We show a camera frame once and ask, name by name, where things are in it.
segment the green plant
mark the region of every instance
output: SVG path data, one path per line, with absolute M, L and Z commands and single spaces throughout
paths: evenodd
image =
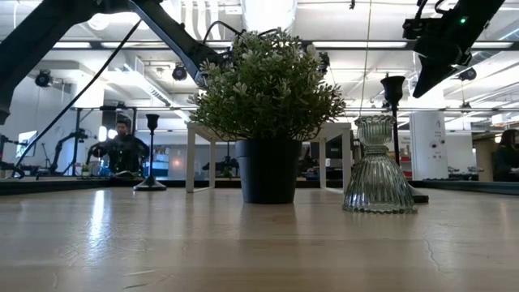
M 310 140 L 342 114 L 338 86 L 324 83 L 315 47 L 286 32 L 244 32 L 226 64 L 205 62 L 205 93 L 191 115 L 223 140 Z

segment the computer monitor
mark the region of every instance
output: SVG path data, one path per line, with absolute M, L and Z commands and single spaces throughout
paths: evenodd
M 25 133 L 20 133 L 18 135 L 18 141 L 20 143 L 26 143 L 29 145 L 34 139 L 38 136 L 38 131 L 29 131 Z M 16 158 L 21 157 L 25 152 L 27 145 L 16 145 Z M 31 150 L 27 153 L 26 157 L 34 157 L 36 152 L 36 147 L 32 147 Z

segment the red object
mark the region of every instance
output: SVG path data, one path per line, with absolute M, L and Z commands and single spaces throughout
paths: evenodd
M 405 178 L 412 179 L 413 172 L 412 171 L 404 171 Z

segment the white table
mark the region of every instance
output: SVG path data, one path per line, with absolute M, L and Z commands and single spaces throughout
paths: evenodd
M 319 142 L 320 187 L 326 188 L 326 142 L 342 135 L 342 182 L 344 188 L 348 186 L 351 177 L 351 124 L 348 122 L 326 122 L 320 133 L 308 142 Z M 209 159 L 209 188 L 214 188 L 217 163 L 217 142 L 221 142 L 212 131 L 195 122 L 187 123 L 187 180 L 186 192 L 203 191 L 207 188 L 195 190 L 195 138 L 199 135 L 210 143 Z

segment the potted plant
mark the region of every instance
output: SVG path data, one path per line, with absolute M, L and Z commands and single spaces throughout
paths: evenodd
M 323 61 L 297 36 L 244 32 L 228 62 L 204 63 L 203 93 L 191 98 L 193 122 L 236 142 L 243 199 L 247 203 L 294 201 L 302 141 L 342 114 L 337 86 L 324 83 Z

